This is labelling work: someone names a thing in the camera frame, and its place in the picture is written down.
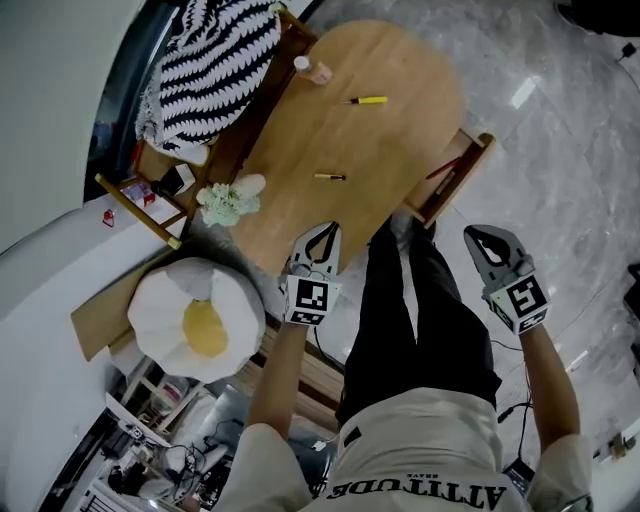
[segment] small box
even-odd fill
[[[196,182],[191,169],[187,164],[179,164],[169,169],[160,180],[159,191],[177,196],[188,190]]]
[[[490,294],[489,307],[513,334],[518,335],[546,318],[549,295],[531,273]]]
[[[341,286],[320,279],[287,276],[284,321],[319,325],[333,309]]]

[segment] black and white striped pillow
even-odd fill
[[[274,0],[190,0],[147,86],[136,134],[179,154],[233,123],[264,79],[280,39]]]

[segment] pen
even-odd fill
[[[364,96],[362,98],[352,98],[340,102],[340,105],[372,105],[375,103],[386,103],[389,100],[386,96]]]
[[[315,173],[313,175],[314,178],[320,178],[323,180],[340,180],[340,181],[344,181],[347,179],[347,177],[344,174],[323,174],[323,173]]]

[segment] wooden table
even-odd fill
[[[267,179],[262,207],[231,230],[240,250],[277,275],[295,239],[337,221],[340,267],[365,247],[414,186],[436,168],[463,122],[451,64],[416,36],[382,21],[355,21],[324,35],[312,58],[334,73],[326,86],[294,77],[240,175]],[[386,95],[383,105],[340,105]],[[314,173],[346,175],[346,181]]]

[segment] yellow center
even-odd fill
[[[182,319],[182,330],[191,350],[214,358],[227,348],[229,336],[220,315],[209,301],[194,300],[187,306]]]

